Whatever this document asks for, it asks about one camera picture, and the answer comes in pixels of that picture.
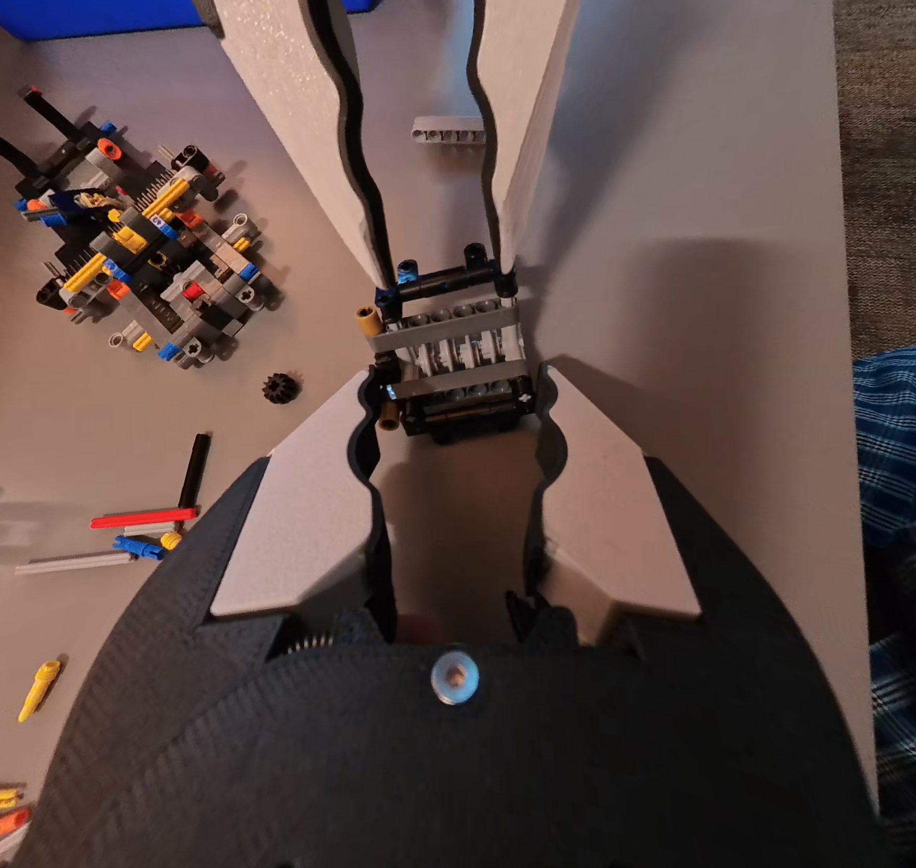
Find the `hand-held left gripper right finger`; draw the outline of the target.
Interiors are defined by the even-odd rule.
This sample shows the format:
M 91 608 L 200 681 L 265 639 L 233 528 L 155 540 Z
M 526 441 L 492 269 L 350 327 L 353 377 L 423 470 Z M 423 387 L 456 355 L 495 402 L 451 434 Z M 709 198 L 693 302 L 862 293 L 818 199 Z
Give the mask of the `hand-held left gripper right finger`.
M 622 428 L 547 362 L 538 375 L 536 462 L 524 592 L 577 625 L 639 614 L 693 622 L 701 605 L 647 460 Z

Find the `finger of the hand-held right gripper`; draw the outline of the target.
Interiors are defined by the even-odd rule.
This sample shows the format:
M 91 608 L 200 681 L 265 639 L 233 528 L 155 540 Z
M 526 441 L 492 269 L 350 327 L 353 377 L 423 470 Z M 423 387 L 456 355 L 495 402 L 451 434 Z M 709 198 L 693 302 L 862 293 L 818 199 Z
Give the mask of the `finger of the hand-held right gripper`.
M 486 135 L 492 253 L 513 273 L 546 154 L 581 0 L 474 0 L 466 65 Z
M 378 289 L 396 273 L 362 144 L 364 99 L 341 0 L 212 0 L 223 48 L 335 231 Z

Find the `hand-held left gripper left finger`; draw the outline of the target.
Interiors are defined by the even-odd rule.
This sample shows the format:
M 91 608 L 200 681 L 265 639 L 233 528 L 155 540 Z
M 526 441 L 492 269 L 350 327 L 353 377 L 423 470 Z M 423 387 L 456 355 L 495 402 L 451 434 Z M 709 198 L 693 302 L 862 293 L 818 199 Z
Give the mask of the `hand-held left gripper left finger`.
M 380 371 L 360 371 L 269 454 L 211 613 L 294 611 L 328 622 L 367 606 L 395 622 L 391 547 L 371 475 L 375 423 L 387 398 Z

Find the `small grey lego engine assembly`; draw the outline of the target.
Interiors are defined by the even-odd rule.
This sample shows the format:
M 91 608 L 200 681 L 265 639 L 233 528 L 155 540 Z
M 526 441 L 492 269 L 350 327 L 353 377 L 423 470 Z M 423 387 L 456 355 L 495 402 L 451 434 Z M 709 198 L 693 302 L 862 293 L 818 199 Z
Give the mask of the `small grey lego engine assembly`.
M 371 348 L 375 425 L 440 445 L 514 429 L 536 403 L 516 297 L 494 296 L 383 319 L 380 301 L 355 313 Z

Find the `black lego beam with pins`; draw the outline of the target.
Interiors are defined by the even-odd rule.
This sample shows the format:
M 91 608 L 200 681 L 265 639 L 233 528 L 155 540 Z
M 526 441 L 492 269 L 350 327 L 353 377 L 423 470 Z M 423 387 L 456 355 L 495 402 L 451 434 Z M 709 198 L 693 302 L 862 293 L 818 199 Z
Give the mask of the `black lego beam with pins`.
M 464 247 L 464 265 L 421 275 L 418 263 L 407 259 L 395 268 L 395 285 L 375 291 L 375 308 L 383 323 L 400 321 L 407 302 L 491 286 L 500 299 L 511 299 L 519 292 L 515 269 L 503 272 L 498 261 L 490 259 L 484 244 Z

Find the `light grey lego beam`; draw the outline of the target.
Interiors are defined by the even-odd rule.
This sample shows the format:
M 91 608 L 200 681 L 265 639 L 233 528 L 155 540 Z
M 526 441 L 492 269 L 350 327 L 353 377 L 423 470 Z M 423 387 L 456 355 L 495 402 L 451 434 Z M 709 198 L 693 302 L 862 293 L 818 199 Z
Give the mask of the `light grey lego beam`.
M 487 142 L 479 116 L 421 115 L 414 119 L 411 139 L 423 145 L 482 146 Z

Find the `black lego axle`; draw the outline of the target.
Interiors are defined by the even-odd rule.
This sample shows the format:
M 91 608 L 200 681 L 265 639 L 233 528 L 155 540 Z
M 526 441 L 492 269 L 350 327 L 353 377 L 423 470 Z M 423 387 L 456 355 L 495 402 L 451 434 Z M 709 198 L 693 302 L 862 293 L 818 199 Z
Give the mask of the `black lego axle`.
M 197 507 L 200 486 L 211 445 L 212 433 L 201 432 L 195 435 L 177 500 L 178 508 L 190 509 Z

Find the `red lego axle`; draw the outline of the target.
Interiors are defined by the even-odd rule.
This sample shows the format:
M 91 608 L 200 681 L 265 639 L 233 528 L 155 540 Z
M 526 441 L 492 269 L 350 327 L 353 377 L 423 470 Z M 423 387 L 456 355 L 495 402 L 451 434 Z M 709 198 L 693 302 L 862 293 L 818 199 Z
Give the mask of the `red lego axle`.
M 149 528 L 153 526 L 171 525 L 196 519 L 199 508 L 196 506 L 180 506 L 175 508 L 157 509 L 139 512 L 125 512 L 108 514 L 95 517 L 90 521 L 89 527 L 93 530 L 111 528 Z

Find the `long grey lego axle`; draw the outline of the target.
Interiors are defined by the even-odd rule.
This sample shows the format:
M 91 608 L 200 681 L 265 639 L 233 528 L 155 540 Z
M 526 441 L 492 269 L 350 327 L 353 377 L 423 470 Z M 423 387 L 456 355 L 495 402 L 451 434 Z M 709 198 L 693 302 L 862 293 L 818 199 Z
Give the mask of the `long grey lego axle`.
M 53 558 L 36 558 L 14 567 L 16 576 L 51 574 L 66 571 L 81 571 L 92 568 L 107 568 L 128 564 L 138 556 L 127 551 L 109 550 L 101 553 L 76 554 Z

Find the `large multicoloured lego assembly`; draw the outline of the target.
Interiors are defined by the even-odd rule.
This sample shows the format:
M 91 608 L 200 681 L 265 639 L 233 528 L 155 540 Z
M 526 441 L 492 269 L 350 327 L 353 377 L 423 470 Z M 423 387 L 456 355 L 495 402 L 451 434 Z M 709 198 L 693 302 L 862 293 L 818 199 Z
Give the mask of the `large multicoloured lego assembly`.
M 241 212 L 220 231 L 207 220 L 223 171 L 193 144 L 143 162 L 114 123 L 75 123 L 33 85 L 17 94 L 62 136 L 42 161 L 2 139 L 2 159 L 21 175 L 17 215 L 60 240 L 37 302 L 75 325 L 122 310 L 128 323 L 109 345 L 179 369 L 228 359 L 282 294 L 258 265 L 256 221 Z

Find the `yellow pointed lego pin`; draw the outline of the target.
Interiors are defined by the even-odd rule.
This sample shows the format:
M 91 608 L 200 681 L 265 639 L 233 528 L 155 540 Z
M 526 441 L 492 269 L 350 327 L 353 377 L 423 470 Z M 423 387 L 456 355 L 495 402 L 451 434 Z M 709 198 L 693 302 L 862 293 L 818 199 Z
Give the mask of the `yellow pointed lego pin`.
M 63 661 L 60 658 L 47 660 L 40 665 L 17 715 L 18 723 L 26 722 L 40 710 L 58 680 L 63 667 Z

